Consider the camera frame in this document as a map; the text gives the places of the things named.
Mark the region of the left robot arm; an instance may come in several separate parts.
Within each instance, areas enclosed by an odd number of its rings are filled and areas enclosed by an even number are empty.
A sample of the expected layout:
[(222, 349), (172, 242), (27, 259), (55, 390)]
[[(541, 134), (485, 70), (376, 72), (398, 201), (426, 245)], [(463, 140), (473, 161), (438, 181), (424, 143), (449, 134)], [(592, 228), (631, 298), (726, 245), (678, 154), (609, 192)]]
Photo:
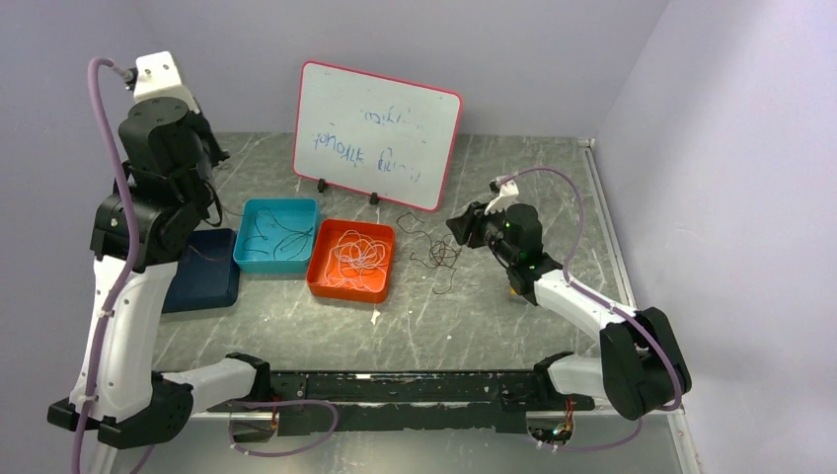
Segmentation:
[(98, 207), (91, 248), (96, 296), (85, 360), (48, 421), (131, 449), (172, 440), (191, 415), (230, 400), (257, 411), (273, 395), (267, 362), (232, 353), (198, 369), (161, 373), (154, 345), (188, 240), (210, 215), (213, 166), (224, 159), (207, 120), (177, 98), (135, 104), (119, 125), (127, 158)]

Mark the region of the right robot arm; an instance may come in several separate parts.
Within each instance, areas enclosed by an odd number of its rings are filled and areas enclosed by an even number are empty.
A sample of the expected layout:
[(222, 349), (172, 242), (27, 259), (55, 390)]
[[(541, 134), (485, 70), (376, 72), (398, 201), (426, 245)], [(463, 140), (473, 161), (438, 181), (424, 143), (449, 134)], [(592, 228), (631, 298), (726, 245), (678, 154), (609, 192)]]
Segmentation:
[(558, 408), (570, 395), (602, 398), (634, 421), (681, 405), (692, 379), (666, 314), (618, 303), (573, 278), (545, 252), (534, 206), (516, 203), (489, 212), (486, 204), (472, 202), (446, 225), (458, 245), (487, 248), (516, 294), (597, 339), (598, 357), (565, 352), (536, 364), (532, 393), (541, 407)]

